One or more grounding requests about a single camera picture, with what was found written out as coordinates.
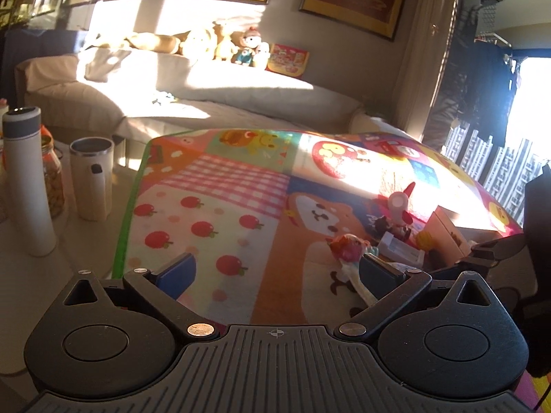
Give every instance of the thermos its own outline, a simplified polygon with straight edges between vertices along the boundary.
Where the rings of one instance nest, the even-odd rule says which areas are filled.
[[[2,117],[9,213],[31,256],[46,256],[56,246],[42,169],[40,126],[38,107],[10,110]]]

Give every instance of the side table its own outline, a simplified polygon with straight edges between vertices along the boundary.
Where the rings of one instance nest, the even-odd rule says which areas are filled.
[[[98,277],[110,277],[119,230],[136,175],[129,168],[115,165],[113,209],[107,221],[82,220],[75,208],[69,148],[60,143],[56,146],[63,153],[65,209],[54,220],[58,238],[54,251],[44,258],[33,258],[24,251],[11,221],[0,224],[0,379],[27,400],[28,390],[21,389],[16,381],[16,376],[26,374],[25,342],[75,272],[90,269]]]

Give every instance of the sky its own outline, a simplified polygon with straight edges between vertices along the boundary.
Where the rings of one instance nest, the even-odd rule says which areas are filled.
[[[551,159],[551,59],[530,57],[522,63],[522,84],[514,98],[507,127],[507,146],[522,138],[534,142],[539,157]]]

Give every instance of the play mat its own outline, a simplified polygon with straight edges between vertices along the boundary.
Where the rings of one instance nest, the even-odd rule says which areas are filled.
[[[147,145],[113,277],[190,252],[197,265],[178,301],[222,331],[231,323],[333,328],[365,305],[326,238],[378,238],[375,220],[389,214],[381,200],[411,182],[415,231],[441,205],[479,229],[522,232],[459,166],[413,139],[202,130]],[[525,373],[517,395],[534,406],[547,384]],[[551,413],[549,401],[541,411]]]

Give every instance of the metal pin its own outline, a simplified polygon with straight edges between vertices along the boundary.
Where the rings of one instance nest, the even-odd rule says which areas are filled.
[[[348,337],[359,337],[367,332],[363,324],[357,322],[347,322],[339,327],[339,332]]]
[[[187,328],[187,332],[194,337],[207,337],[214,333],[214,327],[207,323],[198,322]]]

